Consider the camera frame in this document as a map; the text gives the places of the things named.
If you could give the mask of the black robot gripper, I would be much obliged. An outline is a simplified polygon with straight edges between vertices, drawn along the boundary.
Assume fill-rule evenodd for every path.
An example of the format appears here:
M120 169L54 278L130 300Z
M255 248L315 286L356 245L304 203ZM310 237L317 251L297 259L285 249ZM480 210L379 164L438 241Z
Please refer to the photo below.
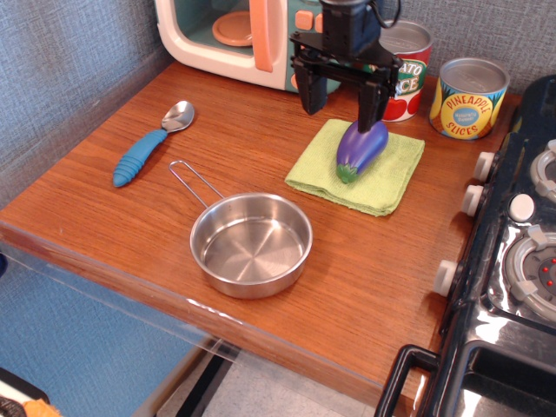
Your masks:
M359 84L358 131L368 132L395 96L402 61L381 46L384 29L400 19L401 2L392 17L382 1L321 1L321 30L295 31L291 57L301 105L314 115L327 102L327 82Z

